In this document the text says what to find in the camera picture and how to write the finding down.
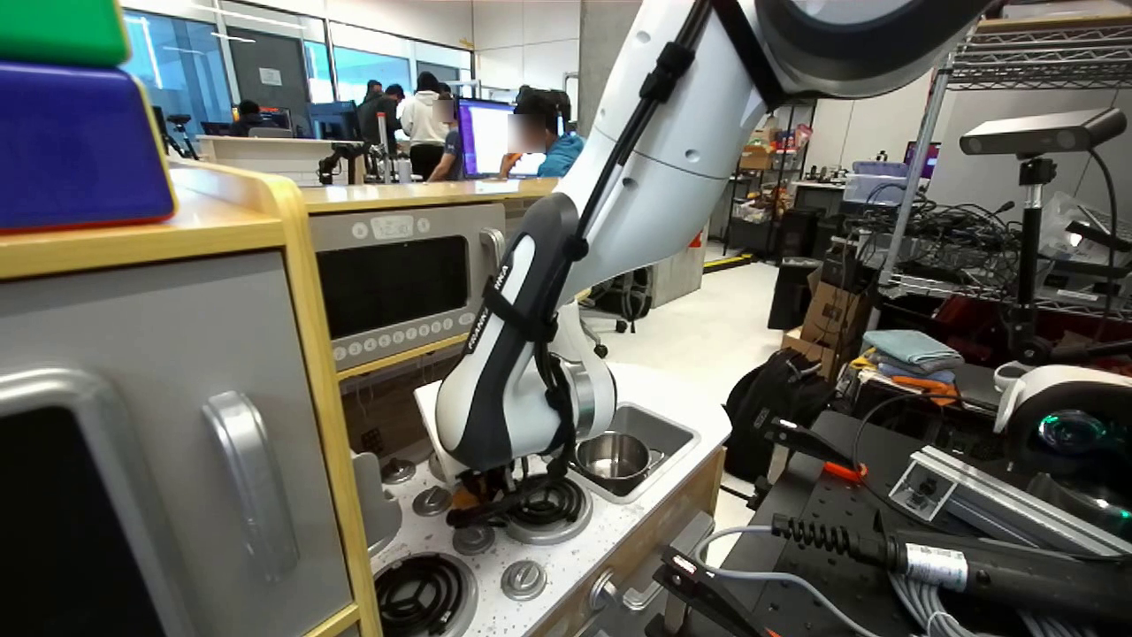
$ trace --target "woman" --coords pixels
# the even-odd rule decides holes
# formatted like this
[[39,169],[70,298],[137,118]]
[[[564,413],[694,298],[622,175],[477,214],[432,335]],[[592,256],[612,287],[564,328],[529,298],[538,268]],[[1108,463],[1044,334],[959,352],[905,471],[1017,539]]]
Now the woman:
[[[538,178],[566,178],[584,150],[584,139],[569,130],[569,96],[523,85],[514,118],[523,151],[544,151]],[[509,178],[523,151],[507,151],[499,178]]]

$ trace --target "stainless steel bowl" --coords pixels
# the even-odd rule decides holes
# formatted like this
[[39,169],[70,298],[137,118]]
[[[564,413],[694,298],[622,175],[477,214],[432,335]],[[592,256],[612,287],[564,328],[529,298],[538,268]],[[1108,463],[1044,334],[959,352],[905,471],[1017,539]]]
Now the stainless steel bowl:
[[648,474],[648,447],[634,436],[598,436],[578,447],[572,463],[612,493],[634,493]]

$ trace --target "green object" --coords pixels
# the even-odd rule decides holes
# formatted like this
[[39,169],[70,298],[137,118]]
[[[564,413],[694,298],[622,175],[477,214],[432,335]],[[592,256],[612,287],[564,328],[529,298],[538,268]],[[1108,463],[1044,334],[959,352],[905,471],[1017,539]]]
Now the green object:
[[126,58],[116,0],[0,0],[0,60],[116,68]]

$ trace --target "cardboard box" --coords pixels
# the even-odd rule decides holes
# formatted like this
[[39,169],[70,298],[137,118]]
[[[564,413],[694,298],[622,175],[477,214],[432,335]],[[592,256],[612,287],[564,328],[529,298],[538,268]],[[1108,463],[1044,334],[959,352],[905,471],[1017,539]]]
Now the cardboard box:
[[843,364],[850,362],[850,355],[801,341],[796,334],[782,334],[782,352],[792,352],[792,355],[807,358],[810,364],[817,364],[817,374],[828,382],[835,382]]
[[850,294],[843,287],[817,282],[804,318],[804,341],[832,352],[855,352],[871,323],[871,311],[874,311],[871,294]]

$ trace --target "microwave oven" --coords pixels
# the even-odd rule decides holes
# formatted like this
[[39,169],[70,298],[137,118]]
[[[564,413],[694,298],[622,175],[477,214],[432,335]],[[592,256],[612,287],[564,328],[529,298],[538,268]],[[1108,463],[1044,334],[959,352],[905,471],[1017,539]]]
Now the microwave oven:
[[507,256],[501,206],[343,214],[312,220],[333,362],[367,367],[391,355],[465,335]]

